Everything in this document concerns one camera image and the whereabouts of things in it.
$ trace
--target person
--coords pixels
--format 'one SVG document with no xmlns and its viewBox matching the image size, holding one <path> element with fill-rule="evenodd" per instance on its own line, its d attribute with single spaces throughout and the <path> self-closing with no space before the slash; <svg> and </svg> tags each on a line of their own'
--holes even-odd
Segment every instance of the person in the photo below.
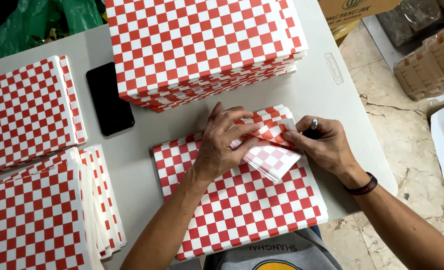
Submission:
<svg viewBox="0 0 444 270">
<path fill-rule="evenodd" d="M 122 270 L 165 270 L 169 267 L 208 185 L 237 166 L 257 141 L 249 138 L 232 150 L 229 146 L 232 140 L 260 127 L 256 124 L 233 125 L 235 120 L 252 117 L 253 114 L 243 107 L 221 108 L 219 102 L 208 118 L 193 166 L 147 224 L 125 258 Z M 339 121 L 319 117 L 316 130 L 321 138 L 316 140 L 300 133 L 311 126 L 313 118 L 304 116 L 296 124 L 298 132 L 285 132 L 284 137 L 294 142 L 300 151 L 304 150 L 321 167 L 335 174 L 348 189 L 366 186 L 371 177 L 355 160 Z M 407 268 L 444 269 L 444 236 L 381 185 L 353 198 L 381 239 Z M 314 231 L 317 230 L 297 230 L 208 255 L 204 269 L 341 269 Z M 286 248 L 269 248 L 273 245 Z"/>
</svg>

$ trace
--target person's left hand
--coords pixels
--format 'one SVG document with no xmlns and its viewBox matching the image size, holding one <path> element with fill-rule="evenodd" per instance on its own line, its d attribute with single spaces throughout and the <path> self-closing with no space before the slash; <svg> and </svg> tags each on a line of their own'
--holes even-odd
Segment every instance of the person's left hand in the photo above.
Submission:
<svg viewBox="0 0 444 270">
<path fill-rule="evenodd" d="M 211 182 L 226 171 L 237 166 L 247 151 L 258 141 L 251 137 L 233 150 L 230 143 L 240 136 L 260 129 L 258 124 L 234 124 L 241 118 L 251 118 L 254 114 L 243 107 L 232 107 L 221 111 L 218 102 L 208 118 L 207 129 L 192 170 L 197 179 Z"/>
</svg>

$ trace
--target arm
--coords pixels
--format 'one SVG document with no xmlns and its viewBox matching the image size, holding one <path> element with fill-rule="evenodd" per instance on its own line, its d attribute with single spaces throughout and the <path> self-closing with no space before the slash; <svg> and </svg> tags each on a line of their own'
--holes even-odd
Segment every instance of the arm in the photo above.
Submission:
<svg viewBox="0 0 444 270">
<path fill-rule="evenodd" d="M 237 166 L 243 155 L 257 141 L 245 140 L 236 150 L 230 143 L 242 134 L 260 128 L 257 124 L 232 124 L 252 113 L 242 107 L 221 111 L 215 106 L 207 122 L 207 129 L 194 165 L 183 176 L 174 193 L 157 211 L 123 261 L 121 270 L 165 270 L 179 250 L 190 219 L 194 215 L 208 185 L 217 177 Z"/>
<path fill-rule="evenodd" d="M 303 117 L 296 125 L 297 130 L 307 130 L 312 119 L 312 116 Z M 322 135 L 318 140 L 298 132 L 286 132 L 284 136 L 337 175 L 346 187 L 365 186 L 370 176 L 355 160 L 342 124 L 319 118 L 317 131 Z M 380 185 L 367 194 L 353 197 L 381 239 L 407 268 L 444 269 L 444 236 L 427 221 Z"/>
</svg>

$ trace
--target yellow graphic on shirt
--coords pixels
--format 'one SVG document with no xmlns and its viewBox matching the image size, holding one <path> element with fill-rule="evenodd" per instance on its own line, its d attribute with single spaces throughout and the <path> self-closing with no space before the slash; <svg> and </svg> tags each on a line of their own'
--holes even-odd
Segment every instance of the yellow graphic on shirt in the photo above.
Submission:
<svg viewBox="0 0 444 270">
<path fill-rule="evenodd" d="M 290 262 L 282 260 L 265 260 L 258 263 L 252 270 L 302 270 Z"/>
</svg>

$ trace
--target hand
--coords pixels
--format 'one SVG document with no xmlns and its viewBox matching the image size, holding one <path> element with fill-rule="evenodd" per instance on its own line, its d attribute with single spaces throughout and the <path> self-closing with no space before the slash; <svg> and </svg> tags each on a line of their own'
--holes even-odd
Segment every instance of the hand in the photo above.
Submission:
<svg viewBox="0 0 444 270">
<path fill-rule="evenodd" d="M 233 150 L 230 143 L 240 136 L 260 129 L 258 124 L 237 124 L 241 118 L 251 118 L 254 114 L 243 107 L 232 107 L 221 111 L 222 103 L 215 105 L 208 118 L 207 129 L 192 170 L 197 179 L 211 182 L 226 171 L 237 166 L 247 151 L 258 141 L 251 137 Z"/>
<path fill-rule="evenodd" d="M 316 130 L 322 137 L 314 140 L 299 133 L 309 129 L 313 119 L 314 116 L 304 116 L 295 125 L 298 132 L 285 132 L 284 137 L 294 142 L 300 150 L 305 150 L 322 168 L 337 175 L 347 187 L 357 188 L 367 184 L 368 180 L 365 180 L 368 175 L 355 160 L 342 123 L 318 117 Z"/>
</svg>

